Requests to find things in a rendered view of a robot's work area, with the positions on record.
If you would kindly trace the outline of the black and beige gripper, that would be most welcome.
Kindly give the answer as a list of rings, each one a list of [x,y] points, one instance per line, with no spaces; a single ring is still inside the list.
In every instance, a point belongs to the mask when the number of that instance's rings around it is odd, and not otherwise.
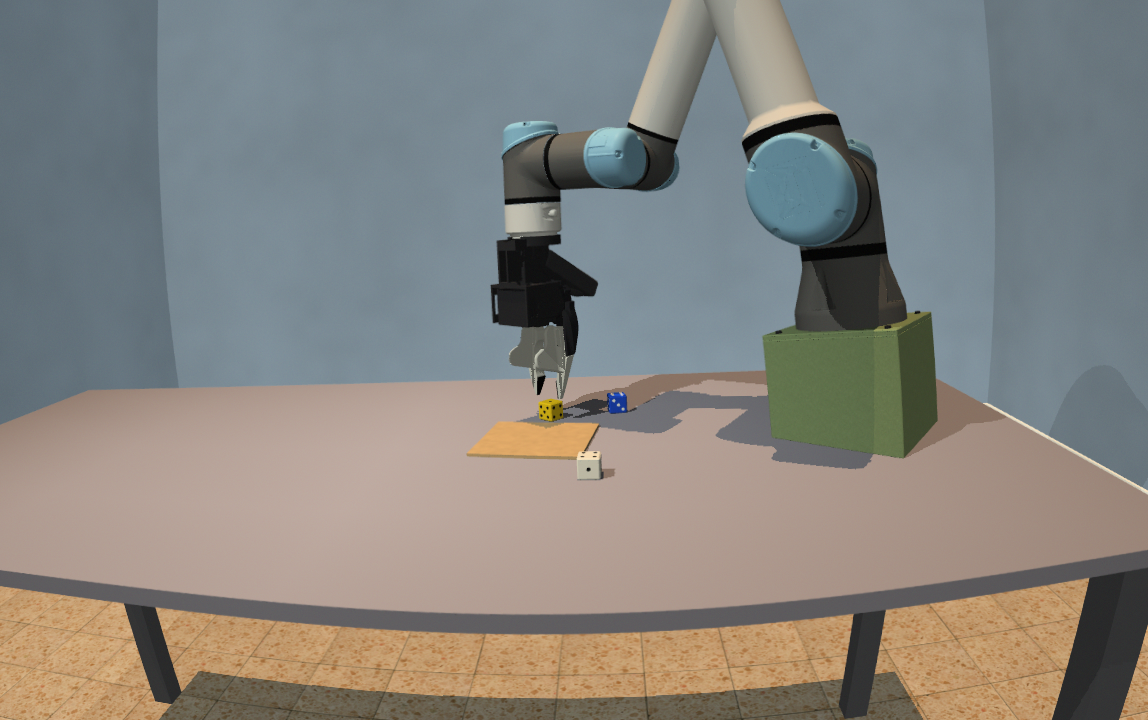
[[[571,361],[577,353],[577,311],[563,274],[546,266],[548,245],[561,243],[561,234],[511,240],[513,237],[497,241],[498,284],[491,284],[492,323],[522,327],[522,341],[509,354],[509,363],[529,367],[536,395],[545,384],[545,372],[557,372],[557,396],[563,398]]]

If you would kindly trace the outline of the grey die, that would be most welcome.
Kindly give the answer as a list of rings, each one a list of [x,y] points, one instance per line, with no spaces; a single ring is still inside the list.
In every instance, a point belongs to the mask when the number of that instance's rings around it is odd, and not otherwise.
[[[600,480],[602,452],[577,454],[577,480]]]

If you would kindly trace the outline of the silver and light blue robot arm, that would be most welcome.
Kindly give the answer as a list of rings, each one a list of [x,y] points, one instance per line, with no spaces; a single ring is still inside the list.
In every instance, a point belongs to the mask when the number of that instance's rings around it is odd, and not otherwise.
[[[906,320],[874,152],[845,137],[836,113],[819,104],[779,0],[670,1],[626,127],[564,136],[548,119],[505,127],[506,233],[520,240],[563,231],[560,189],[669,187],[716,34],[748,119],[740,140],[751,161],[748,206],[766,231],[801,246],[796,330]]]

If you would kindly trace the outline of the tan mat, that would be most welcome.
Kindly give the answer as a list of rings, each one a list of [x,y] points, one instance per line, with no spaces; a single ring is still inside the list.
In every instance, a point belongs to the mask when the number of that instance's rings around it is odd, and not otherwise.
[[[577,460],[600,423],[498,421],[468,457]]]

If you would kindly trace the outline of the yellow die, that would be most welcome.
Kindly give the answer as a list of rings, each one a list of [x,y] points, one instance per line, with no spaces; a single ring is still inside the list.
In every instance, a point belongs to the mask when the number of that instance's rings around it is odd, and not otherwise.
[[[563,418],[563,401],[554,398],[546,398],[545,401],[540,401],[540,419],[546,421],[554,421]]]

